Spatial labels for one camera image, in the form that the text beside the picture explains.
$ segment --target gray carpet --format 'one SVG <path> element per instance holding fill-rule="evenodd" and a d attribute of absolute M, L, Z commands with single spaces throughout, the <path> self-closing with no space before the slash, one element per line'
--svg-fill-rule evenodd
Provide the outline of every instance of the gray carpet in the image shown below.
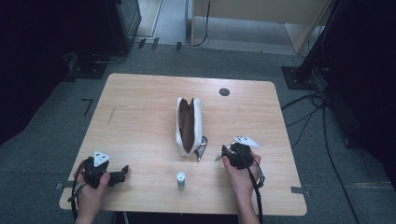
<path fill-rule="evenodd" d="M 64 181 L 78 154 L 106 79 L 111 73 L 215 77 L 272 81 L 281 105 L 314 91 L 288 90 L 280 67 L 299 66 L 302 57 L 216 49 L 134 46 L 118 63 L 109 64 L 100 80 L 62 82 L 20 134 L 0 146 L 0 223 L 72 223 L 71 211 L 59 205 L 57 182 Z M 88 103 L 93 99 L 84 116 Z M 302 118 L 314 106 L 301 101 L 283 111 L 285 122 Z M 326 109 L 330 152 L 360 223 L 394 223 L 396 194 L 382 164 L 361 149 L 344 147 L 342 128 Z M 293 145 L 304 122 L 288 128 Z M 332 169 L 323 138 L 322 111 L 316 112 L 293 149 L 308 212 L 303 217 L 265 216 L 264 223 L 354 223 L 346 196 Z M 96 223 L 109 223 L 102 212 Z M 137 220 L 132 223 L 149 223 Z"/>

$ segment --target white pouch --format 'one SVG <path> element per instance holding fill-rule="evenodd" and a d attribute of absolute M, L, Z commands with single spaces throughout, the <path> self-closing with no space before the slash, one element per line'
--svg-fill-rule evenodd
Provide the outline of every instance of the white pouch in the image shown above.
<path fill-rule="evenodd" d="M 202 143 L 201 101 L 192 98 L 189 104 L 177 98 L 176 143 L 182 156 L 190 156 Z"/>

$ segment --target hand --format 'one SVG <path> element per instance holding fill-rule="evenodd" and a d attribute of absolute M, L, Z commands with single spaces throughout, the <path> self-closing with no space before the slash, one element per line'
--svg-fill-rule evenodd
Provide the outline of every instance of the hand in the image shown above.
<path fill-rule="evenodd" d="M 256 155 L 253 151 L 251 151 L 251 155 L 253 156 L 253 163 L 249 167 L 251 173 L 255 180 L 259 178 L 260 172 L 258 170 L 257 165 L 260 164 L 262 158 Z M 253 209 L 253 204 L 251 202 L 251 194 L 254 190 L 253 183 L 251 182 L 250 175 L 248 169 L 238 170 L 235 167 L 232 167 L 230 161 L 226 156 L 222 157 L 224 167 L 228 171 L 228 174 L 231 176 L 231 184 L 233 186 L 233 193 L 236 198 L 236 205 L 238 207 L 238 219 L 239 224 L 252 224 L 259 223 L 257 219 L 256 213 Z"/>
<path fill-rule="evenodd" d="M 84 180 L 83 172 L 78 174 L 78 183 Z M 100 178 L 97 189 L 87 184 L 79 191 L 77 196 L 78 217 L 76 223 L 93 223 L 96 215 L 102 209 L 103 198 L 109 180 L 110 173 L 106 172 Z"/>

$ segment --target wooden desk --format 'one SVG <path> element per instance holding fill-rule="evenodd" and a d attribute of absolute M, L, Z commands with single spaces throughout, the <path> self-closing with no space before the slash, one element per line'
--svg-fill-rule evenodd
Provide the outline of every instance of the wooden desk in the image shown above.
<path fill-rule="evenodd" d="M 230 90 L 221 96 L 219 89 Z M 177 97 L 201 99 L 205 154 L 181 157 L 175 128 Z M 69 180 L 79 163 L 95 150 L 111 157 L 108 171 L 130 165 L 125 182 L 108 188 L 104 210 L 166 213 L 236 214 L 230 178 L 221 161 L 221 145 L 234 136 L 249 136 L 261 145 L 265 173 L 261 188 L 266 215 L 302 216 L 304 195 L 273 83 L 197 77 L 110 75 L 92 117 Z M 176 175 L 186 174 L 178 189 Z M 65 189 L 60 200 L 69 209 Z M 253 193 L 253 204 L 257 206 Z"/>
<path fill-rule="evenodd" d="M 195 17 L 206 17 L 208 3 L 209 0 L 192 0 L 192 45 Z M 331 4 L 332 0 L 212 0 L 209 17 L 285 23 L 291 44 L 300 53 L 315 28 L 327 20 Z"/>

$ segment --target light wood tabletop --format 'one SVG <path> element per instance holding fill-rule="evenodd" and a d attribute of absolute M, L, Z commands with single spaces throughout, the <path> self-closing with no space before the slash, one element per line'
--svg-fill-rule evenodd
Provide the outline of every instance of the light wood tabletop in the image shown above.
<path fill-rule="evenodd" d="M 222 96 L 226 88 L 230 95 Z M 177 97 L 201 100 L 204 156 L 182 157 L 175 131 Z M 260 189 L 265 215 L 303 216 L 304 195 L 291 192 L 300 180 L 288 133 L 276 95 L 268 81 L 198 77 L 163 77 L 133 74 L 109 76 L 71 170 L 95 150 L 110 156 L 109 172 L 125 165 L 125 182 L 107 189 L 104 210 L 237 214 L 233 190 L 222 161 L 215 161 L 221 146 L 235 136 L 249 136 L 261 145 L 252 150 L 262 157 L 265 174 Z M 186 174 L 186 187 L 177 187 L 178 172 Z M 60 200 L 70 209 L 64 189 Z M 256 212 L 256 195 L 252 201 Z"/>

